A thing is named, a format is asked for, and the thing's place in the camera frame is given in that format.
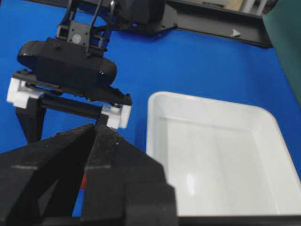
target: black plastic bracket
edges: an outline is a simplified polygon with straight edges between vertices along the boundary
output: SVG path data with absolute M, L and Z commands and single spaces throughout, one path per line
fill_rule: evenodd
M 69 87 L 63 87 L 39 81 L 37 80 L 36 75 L 28 70 L 17 71 L 12 75 L 12 78 L 25 81 L 27 83 L 27 87 L 38 91 L 42 91 L 44 93 L 54 95 L 69 93 L 75 96 L 85 97 L 90 101 L 102 101 L 106 103 L 119 105 L 132 105 L 132 99 L 129 94 L 123 94 L 118 89 L 114 89 L 111 86 L 103 86 L 87 90 L 72 89 Z
M 91 55 L 90 48 L 94 48 L 93 52 L 95 52 L 95 49 L 97 49 L 98 54 L 100 56 L 103 56 L 103 53 L 107 51 L 107 45 L 110 41 L 113 22 L 112 20 L 116 2 L 115 0 L 111 0 L 109 20 L 107 21 L 107 25 L 103 29 L 94 27 L 96 18 L 99 15 L 100 9 L 103 4 L 103 0 L 99 0 L 97 3 L 91 24 L 83 24 L 74 21 L 77 9 L 82 2 L 87 3 L 84 0 L 69 0 L 67 11 L 58 26 L 56 37 L 68 42 L 86 46 L 87 56 Z
M 177 10 L 177 25 L 180 30 L 221 36 L 264 48 L 272 47 L 261 16 L 185 0 L 166 1 Z M 233 29 L 240 35 L 233 35 Z
M 40 100 L 29 98 L 27 108 L 16 107 L 16 115 L 28 143 L 41 140 L 45 108 L 40 107 Z
M 83 173 L 82 216 L 72 218 Z M 0 184 L 1 226 L 178 225 L 162 165 L 106 126 L 88 124 L 0 154 Z

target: blue tabletop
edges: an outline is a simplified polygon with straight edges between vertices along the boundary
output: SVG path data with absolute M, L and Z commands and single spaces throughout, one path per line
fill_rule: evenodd
M 17 53 L 29 40 L 54 37 L 64 13 L 64 8 L 2 1 L 0 152 L 26 144 L 15 108 L 6 102 L 12 73 L 23 68 L 16 60 Z M 89 23 L 91 16 L 79 13 L 76 20 Z M 274 49 L 176 30 L 152 37 L 113 32 L 105 57 L 118 67 L 112 86 L 133 99 L 128 127 L 119 130 L 130 143 L 145 151 L 147 100 L 157 91 L 256 105 L 277 119 L 301 175 L 301 112 Z M 43 138 L 88 122 L 94 121 L 47 110 Z

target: white rectangular bin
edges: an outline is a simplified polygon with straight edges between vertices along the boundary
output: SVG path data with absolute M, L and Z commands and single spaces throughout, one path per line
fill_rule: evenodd
M 179 216 L 301 214 L 301 186 L 275 118 L 249 105 L 158 92 L 147 154 L 176 188 Z

